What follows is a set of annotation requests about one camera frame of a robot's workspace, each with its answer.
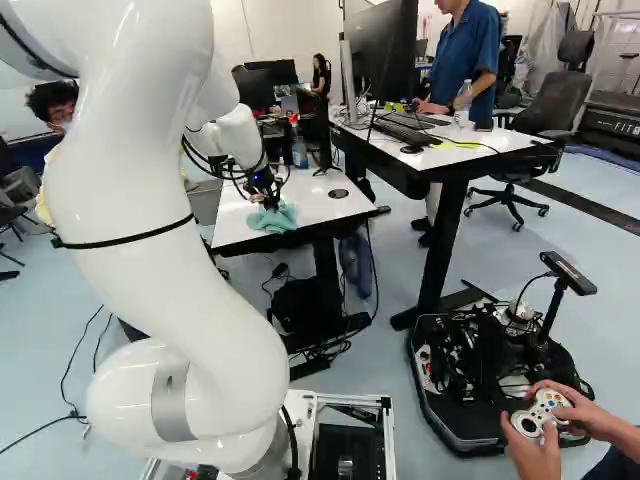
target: light blue floor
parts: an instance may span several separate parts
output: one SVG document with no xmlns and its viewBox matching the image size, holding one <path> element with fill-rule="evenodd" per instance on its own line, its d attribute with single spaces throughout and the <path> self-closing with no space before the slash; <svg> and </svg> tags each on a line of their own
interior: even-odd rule
<svg viewBox="0 0 640 480">
<path fill-rule="evenodd" d="M 592 195 L 595 201 L 640 217 L 640 177 L 612 165 L 571 157 L 565 159 L 558 175 L 543 180 Z M 503 187 L 490 179 L 475 183 Z M 388 319 L 416 301 L 425 252 L 417 248 L 418 235 L 409 230 L 408 223 L 424 214 L 424 203 L 407 200 L 376 179 L 373 187 L 378 204 L 393 208 L 393 213 L 376 220 L 372 229 L 380 276 L 380 312 L 375 324 L 353 340 L 352 349 L 339 357 L 332 369 L 298 381 L 294 387 L 328 393 L 390 394 L 396 409 L 400 479 L 515 478 L 506 458 L 461 461 L 453 457 L 422 418 L 405 360 L 405 333 L 394 332 Z M 499 297 L 514 297 L 528 278 L 544 271 L 539 252 L 556 250 L 571 259 L 598 285 L 599 293 L 589 298 L 567 294 L 552 334 L 573 353 L 581 375 L 596 389 L 598 401 L 640 423 L 634 399 L 640 394 L 640 322 L 634 301 L 640 238 L 534 193 L 521 193 L 551 203 L 549 216 L 542 219 L 535 211 L 522 209 L 527 225 L 520 234 L 511 231 L 513 221 L 501 206 L 478 211 L 470 219 L 463 217 L 447 292 L 457 290 L 459 279 L 466 278 Z M 2 241 L 7 242 L 6 253 L 22 259 L 27 268 L 18 279 L 0 283 L 0 448 L 68 412 L 58 391 L 60 376 L 85 322 L 101 303 L 68 253 L 51 249 L 47 236 L 29 237 L 19 244 L 6 233 Z M 274 264 L 286 261 L 298 278 L 314 273 L 308 249 L 269 257 L 251 255 L 220 262 L 230 270 L 238 291 L 260 309 L 268 304 L 260 283 L 270 276 Z M 0 259 L 0 270 L 12 268 Z M 552 290 L 551 280 L 541 280 L 531 288 L 527 302 L 544 311 Z M 347 308 L 355 312 L 363 305 L 350 295 Z M 69 397 L 80 408 L 91 378 L 93 348 L 107 317 L 103 313 L 92 325 L 67 382 Z M 123 342 L 122 332 L 114 325 L 103 341 L 103 350 Z M 145 459 L 112 447 L 95 434 L 83 443 L 81 434 L 82 427 L 73 422 L 39 434 L 0 457 L 0 477 L 138 478 Z M 606 445 L 592 443 L 564 452 L 564 478 L 580 478 L 606 449 Z"/>
</svg>

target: black strap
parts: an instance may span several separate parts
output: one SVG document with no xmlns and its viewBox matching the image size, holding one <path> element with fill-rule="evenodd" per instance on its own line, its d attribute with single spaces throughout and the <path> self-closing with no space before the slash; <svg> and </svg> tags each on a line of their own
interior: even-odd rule
<svg viewBox="0 0 640 480">
<path fill-rule="evenodd" d="M 92 242 L 92 243 L 64 243 L 63 242 L 60 246 L 68 250 L 92 250 L 94 248 L 115 247 L 116 245 L 124 245 L 125 243 L 137 242 L 139 240 L 144 240 L 145 238 L 162 235 L 163 233 L 170 232 L 171 230 L 174 230 L 183 225 L 186 225 L 192 219 L 193 219 L 193 213 L 190 213 L 189 215 L 184 217 L 182 220 L 172 223 L 171 225 L 156 228 L 155 230 L 150 230 L 145 233 L 137 233 L 135 235 L 130 235 L 128 237 L 117 238 L 115 240 L 105 240 L 103 242 Z"/>
</svg>

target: white table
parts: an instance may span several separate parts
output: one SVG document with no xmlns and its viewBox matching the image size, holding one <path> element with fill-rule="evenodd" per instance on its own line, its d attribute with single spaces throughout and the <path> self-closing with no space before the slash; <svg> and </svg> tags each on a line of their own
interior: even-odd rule
<svg viewBox="0 0 640 480">
<path fill-rule="evenodd" d="M 426 130 L 426 134 L 492 148 L 460 148 L 443 140 L 448 144 L 445 147 L 408 154 L 400 151 L 404 143 L 375 130 L 367 142 L 368 129 L 346 126 L 337 112 L 336 109 L 329 112 L 332 142 L 345 152 L 346 173 L 351 179 L 362 178 L 366 170 L 371 170 L 414 200 L 425 198 L 430 182 L 443 184 L 418 304 L 393 316 L 392 326 L 396 330 L 410 328 L 420 314 L 447 311 L 481 300 L 484 292 L 475 288 L 441 298 L 469 181 L 492 173 L 552 165 L 559 157 L 557 148 L 550 145 L 553 142 L 502 128 L 492 132 L 462 130 L 451 117 L 437 115 L 434 118 L 451 124 L 436 126 Z"/>
<path fill-rule="evenodd" d="M 368 218 L 376 214 L 376 206 L 344 173 L 332 170 L 326 175 L 312 175 L 311 169 L 297 170 L 293 167 L 289 181 L 282 188 L 282 199 L 296 207 L 299 230 L 323 228 L 323 224 L 354 217 Z M 278 176 L 284 178 L 286 174 L 279 173 Z M 336 189 L 347 190 L 349 196 L 339 200 L 330 198 L 329 192 Z M 222 188 L 211 248 L 223 252 L 221 254 L 225 256 L 225 251 L 232 250 L 229 247 L 265 237 L 277 239 L 278 235 L 252 230 L 247 225 L 247 216 L 258 209 L 258 205 L 247 202 L 233 184 L 226 181 Z"/>
<path fill-rule="evenodd" d="M 336 189 L 347 190 L 349 195 L 342 199 L 330 198 L 329 192 Z M 334 170 L 314 177 L 313 170 L 292 168 L 291 177 L 282 188 L 282 198 L 295 205 L 298 229 L 282 235 L 253 230 L 247 225 L 247 216 L 257 212 L 259 206 L 243 199 L 233 184 L 227 182 L 220 198 L 212 252 L 233 257 L 312 244 L 318 291 L 323 304 L 333 312 L 325 324 L 327 335 L 333 332 L 335 336 L 343 335 L 345 326 L 350 332 L 369 326 L 371 317 L 366 312 L 348 316 L 342 313 L 334 238 L 337 234 L 355 231 L 367 219 L 379 215 L 378 209 L 344 173 Z M 283 341 L 289 353 L 297 353 L 309 345 L 304 335 L 295 333 L 283 337 Z M 306 362 L 291 369 L 291 378 L 300 378 L 329 366 L 325 359 Z"/>
</svg>

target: hand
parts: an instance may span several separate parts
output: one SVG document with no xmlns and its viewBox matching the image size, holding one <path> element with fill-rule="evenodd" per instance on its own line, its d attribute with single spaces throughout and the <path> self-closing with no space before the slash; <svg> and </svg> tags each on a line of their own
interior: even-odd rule
<svg viewBox="0 0 640 480">
<path fill-rule="evenodd" d="M 449 113 L 449 107 L 438 105 L 437 103 L 425 102 L 419 98 L 414 98 L 413 103 L 416 105 L 416 111 L 418 113 L 431 113 L 437 115 L 447 115 Z"/>
<path fill-rule="evenodd" d="M 507 453 L 516 463 L 521 480 L 561 480 L 562 458 L 558 446 L 558 431 L 553 422 L 544 424 L 544 444 L 538 445 L 519 433 L 502 412 L 500 425 L 507 439 Z"/>
<path fill-rule="evenodd" d="M 461 95 L 453 99 L 453 108 L 458 110 L 465 105 L 470 105 L 473 99 L 467 95 Z"/>
<path fill-rule="evenodd" d="M 573 408 L 558 407 L 554 408 L 552 412 L 557 418 L 572 422 L 569 425 L 569 431 L 574 435 L 588 433 L 595 440 L 613 443 L 621 424 L 626 425 L 626 422 L 600 408 L 578 391 L 552 380 L 542 380 L 536 383 L 525 398 L 532 399 L 541 388 L 551 388 L 573 403 Z"/>
</svg>

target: water bottle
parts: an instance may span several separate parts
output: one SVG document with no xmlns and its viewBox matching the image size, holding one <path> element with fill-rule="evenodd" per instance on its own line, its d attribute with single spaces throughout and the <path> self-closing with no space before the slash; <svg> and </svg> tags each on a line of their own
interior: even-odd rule
<svg viewBox="0 0 640 480">
<path fill-rule="evenodd" d="M 300 126 L 298 124 L 297 116 L 291 121 L 291 130 L 293 134 L 293 164 L 300 169 L 309 168 L 309 158 L 307 157 L 307 146 L 304 143 L 304 138 L 300 134 Z"/>
<path fill-rule="evenodd" d="M 471 125 L 469 121 L 469 111 L 471 110 L 471 102 L 473 101 L 473 87 L 471 86 L 471 80 L 464 81 L 464 85 L 460 87 L 458 91 L 458 101 L 462 99 L 461 103 L 455 106 L 456 112 L 454 120 L 456 125 L 460 128 L 468 128 Z"/>
</svg>

